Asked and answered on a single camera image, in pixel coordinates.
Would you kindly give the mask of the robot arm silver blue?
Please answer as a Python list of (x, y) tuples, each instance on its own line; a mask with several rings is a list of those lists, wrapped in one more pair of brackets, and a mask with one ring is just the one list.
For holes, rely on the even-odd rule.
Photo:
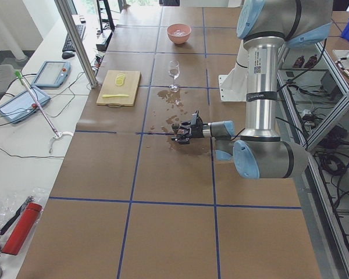
[(282, 141), (275, 129), (279, 49), (326, 39), (332, 9), (332, 1), (243, 1), (237, 36), (248, 54), (245, 129), (232, 141), (232, 121), (204, 123), (195, 113), (190, 121), (172, 126), (174, 142), (214, 138), (217, 159), (233, 160), (245, 178), (300, 175), (308, 164), (306, 150)]

